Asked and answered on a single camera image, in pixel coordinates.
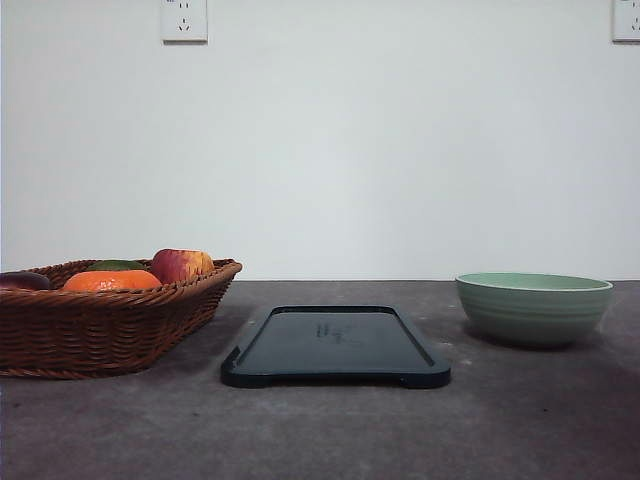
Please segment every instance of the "bowl rim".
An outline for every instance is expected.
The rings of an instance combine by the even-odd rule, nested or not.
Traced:
[[[500,286],[500,285],[489,285],[486,283],[473,282],[463,278],[469,275],[493,275],[493,274],[562,277],[562,278],[572,278],[572,279],[579,279],[579,280],[591,280],[592,282],[599,282],[599,283],[602,283],[603,285],[601,287],[589,287],[589,288],[528,288],[528,287],[509,287],[509,286]],[[456,276],[455,281],[459,283],[466,283],[468,285],[476,285],[479,287],[496,288],[500,290],[521,290],[521,291],[528,291],[528,292],[597,292],[597,291],[603,291],[603,290],[611,290],[613,288],[613,284],[611,282],[608,282],[606,280],[600,280],[597,278],[580,277],[576,275],[562,275],[557,273],[540,273],[540,272],[513,272],[513,271],[469,272],[469,273],[463,273],[461,275]]]

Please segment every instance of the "orange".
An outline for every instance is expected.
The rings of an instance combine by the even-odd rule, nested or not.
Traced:
[[[95,292],[101,290],[117,290],[121,288],[141,289],[162,285],[153,274],[144,270],[120,270],[76,273],[69,278],[62,290]]]

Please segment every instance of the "dark purple fruit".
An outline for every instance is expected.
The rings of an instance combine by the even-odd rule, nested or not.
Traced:
[[[26,290],[50,290],[51,282],[44,275],[34,272],[0,273],[0,288],[24,288]]]

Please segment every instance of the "concrete countertop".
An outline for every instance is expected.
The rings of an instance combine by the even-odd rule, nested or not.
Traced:
[[[220,383],[259,309],[330,303],[398,306],[451,383]],[[452,282],[235,281],[214,320],[147,371],[0,387],[5,480],[637,480],[640,282],[615,284],[589,337],[535,351],[474,332]]]

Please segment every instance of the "basket rim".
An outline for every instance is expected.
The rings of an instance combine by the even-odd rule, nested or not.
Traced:
[[[57,265],[34,267],[24,269],[22,271],[27,272],[42,272],[52,269],[61,269],[70,265],[77,265],[82,263],[95,262],[97,260],[73,260]],[[142,262],[149,262],[148,259],[140,260]],[[94,303],[105,304],[126,304],[131,305],[131,302],[151,302],[153,304],[164,304],[171,299],[181,298],[187,299],[193,295],[217,285],[220,282],[225,281],[228,278],[232,278],[236,273],[242,270],[242,264],[236,262],[231,258],[216,259],[215,270],[192,277],[188,280],[181,280],[173,283],[163,284],[159,287],[146,288],[146,289],[118,289],[100,292],[87,292],[87,291],[73,291],[73,290],[26,290],[22,288],[7,288],[2,289],[2,304],[12,303],[11,300],[17,302],[29,302],[32,305],[43,302],[55,302],[53,305],[60,305],[58,302],[63,302],[66,305],[80,302],[85,304],[86,301]]]

